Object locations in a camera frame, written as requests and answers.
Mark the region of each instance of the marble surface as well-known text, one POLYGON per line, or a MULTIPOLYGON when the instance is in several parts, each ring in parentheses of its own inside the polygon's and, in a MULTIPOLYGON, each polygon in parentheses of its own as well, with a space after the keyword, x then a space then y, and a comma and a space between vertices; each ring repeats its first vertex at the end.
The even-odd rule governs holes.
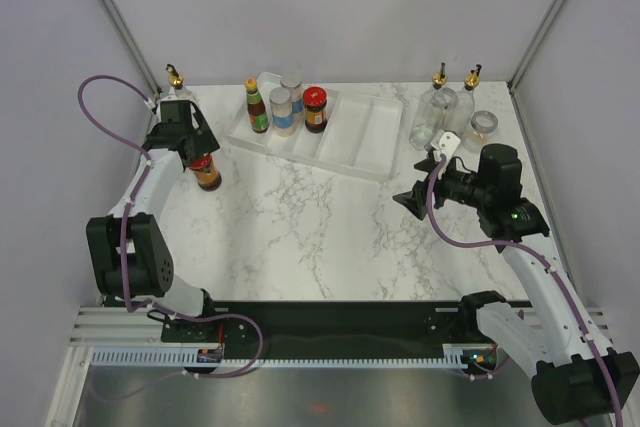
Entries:
MULTIPOLYGON (((223 300, 458 300, 495 289, 526 298, 493 248, 457 249, 392 200, 424 174, 408 143, 418 97, 428 83, 321 84, 404 104, 392 178, 384 184, 347 177, 235 147, 224 130, 244 101, 243 86, 194 87, 220 141, 214 155, 222 186, 198 188, 187 171, 160 218, 175 271, 223 300)), ((452 83, 454 90, 461 85, 452 83)), ((524 195, 542 209, 538 186, 504 82, 483 82, 476 110, 499 119, 493 141, 518 149, 524 195)), ((468 167, 478 154, 458 149, 468 167)), ((448 202, 436 212, 444 231, 484 240, 474 209, 448 202)))

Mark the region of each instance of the white tray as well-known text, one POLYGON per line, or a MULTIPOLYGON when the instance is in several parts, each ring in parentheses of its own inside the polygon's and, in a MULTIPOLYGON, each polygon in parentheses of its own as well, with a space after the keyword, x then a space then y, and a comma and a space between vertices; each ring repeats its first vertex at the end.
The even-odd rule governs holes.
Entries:
MULTIPOLYGON (((280 86, 280 76, 263 72, 258 90, 271 120, 269 94, 280 86)), ((304 116, 290 137, 280 137, 270 124, 264 134, 251 129, 247 103, 242 103, 227 127, 229 142, 261 154, 302 162, 353 177, 384 182, 393 161, 402 118, 402 102, 366 95, 327 91, 327 127, 312 134, 304 116)))

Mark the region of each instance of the gray wall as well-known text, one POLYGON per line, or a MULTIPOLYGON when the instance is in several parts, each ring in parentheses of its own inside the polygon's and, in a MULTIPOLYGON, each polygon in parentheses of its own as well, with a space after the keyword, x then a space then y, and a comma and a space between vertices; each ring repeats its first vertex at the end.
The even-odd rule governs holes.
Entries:
POLYGON ((577 286, 638 358, 639 75, 640 0, 569 0, 518 95, 577 286))
MULTIPOLYGON (((84 227, 122 193, 134 155, 80 113, 96 73, 143 85, 97 0, 0 0, 0 412, 38 427, 78 307, 95 297, 84 227)), ((140 140, 145 107, 95 85, 97 117, 140 140)))
POLYGON ((190 83, 260 72, 309 81, 461 80, 516 68, 551 0, 115 0, 159 79, 173 62, 190 83))

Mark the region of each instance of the robotic arm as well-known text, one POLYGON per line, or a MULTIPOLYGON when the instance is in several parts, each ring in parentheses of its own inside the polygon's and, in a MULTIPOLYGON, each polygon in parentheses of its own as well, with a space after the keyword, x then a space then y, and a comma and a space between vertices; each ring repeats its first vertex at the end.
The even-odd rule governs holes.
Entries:
POLYGON ((427 159, 415 165, 429 172, 425 181, 416 182, 411 192, 396 195, 394 200, 423 220, 431 180, 435 182, 435 208, 441 208, 446 200, 475 208, 482 231, 499 242, 473 246, 496 245, 525 288, 540 319, 542 335, 516 316, 497 292, 462 299, 459 312, 464 316, 464 328, 477 329, 491 338, 524 370, 531 379, 536 403, 550 423, 613 412, 604 373, 589 342, 602 357, 621 405, 640 368, 633 354, 618 354, 613 349, 578 298, 558 260, 544 218, 535 205, 521 197, 522 163, 517 151, 506 145, 487 145, 480 154, 478 171, 462 172, 452 162, 459 143, 454 134, 440 132, 427 159), (527 250, 543 256, 549 265, 543 265, 527 250), (584 333, 581 322, 588 333, 584 333))
MULTIPOLYGON (((175 275, 171 254, 156 219, 184 169, 215 152, 220 145, 198 105, 189 98, 170 95, 160 101, 158 109, 159 121, 143 144, 151 156, 151 170, 136 194, 127 223, 131 296, 135 300, 161 299, 168 309, 197 317, 203 313, 208 294, 175 275)), ((93 218, 87 224, 96 284, 105 295, 123 297, 120 226, 124 208, 146 166, 147 159, 141 157, 122 199, 106 217, 93 218)))

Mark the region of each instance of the red lid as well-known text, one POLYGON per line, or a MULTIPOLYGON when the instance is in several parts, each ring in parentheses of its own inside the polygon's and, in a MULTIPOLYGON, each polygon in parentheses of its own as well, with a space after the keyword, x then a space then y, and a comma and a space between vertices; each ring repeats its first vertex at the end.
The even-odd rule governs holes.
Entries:
POLYGON ((302 99, 310 107, 320 107, 327 101, 327 92, 322 87, 309 87, 302 94, 302 99))
POLYGON ((210 163, 211 163, 211 154, 207 154, 201 159, 198 159, 195 162, 192 162, 191 165, 189 165, 189 168, 193 170, 200 170, 200 169, 204 169, 210 163))

